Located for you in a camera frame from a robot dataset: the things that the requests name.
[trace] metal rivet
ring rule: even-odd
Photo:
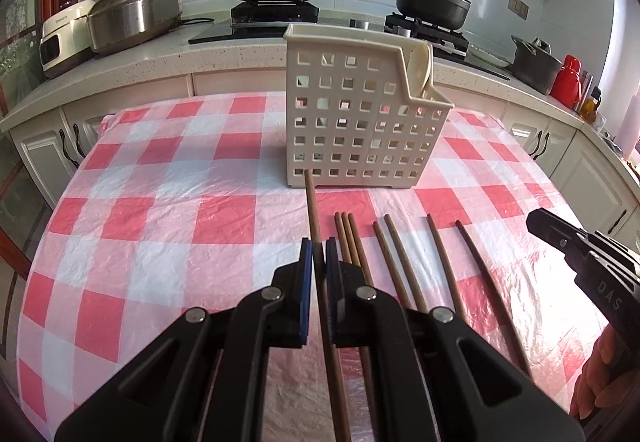
[[[282,291],[278,287],[265,287],[262,289],[262,297],[267,301],[273,301],[282,297]]]
[[[431,315],[441,323],[453,321],[453,312],[447,307],[436,307],[431,311]]]
[[[376,298],[376,289],[369,287],[369,285],[363,285],[356,289],[356,296],[366,301],[371,301]]]
[[[200,323],[207,317],[207,311],[200,307],[190,308],[184,317],[189,323]]]

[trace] wall socket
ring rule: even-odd
[[[509,0],[508,8],[523,20],[526,20],[527,15],[529,15],[529,6],[527,6],[522,0]]]

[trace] human hand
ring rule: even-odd
[[[594,408],[617,406],[636,382],[640,370],[634,369],[611,382],[609,365],[620,358],[624,345],[609,324],[593,345],[591,357],[582,366],[582,373],[575,381],[574,396],[569,414],[583,419]]]

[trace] table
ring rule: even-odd
[[[213,95],[130,109],[110,121],[47,226],[20,316],[20,401],[46,438],[186,308],[234,307],[297,259],[308,219],[305,192],[286,186],[285,103],[284,93]],[[317,194],[323,238],[335,235],[336,211],[356,216],[377,287],[395,294],[372,229],[390,213],[427,303],[452,307],[425,219],[432,213],[471,326],[507,356],[454,226],[460,219],[512,312],[535,382],[568,408],[606,322],[562,256],[527,233],[526,214],[540,206],[577,220],[499,121],[450,112],[413,189]],[[356,354],[343,350],[342,364],[353,439],[367,440]],[[263,439],[302,437],[333,437],[315,300],[308,345],[273,350],[268,372]]]

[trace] white rice cooker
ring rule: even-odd
[[[40,62],[47,78],[59,76],[92,57],[86,16],[94,4],[93,0],[73,4],[42,25]]]

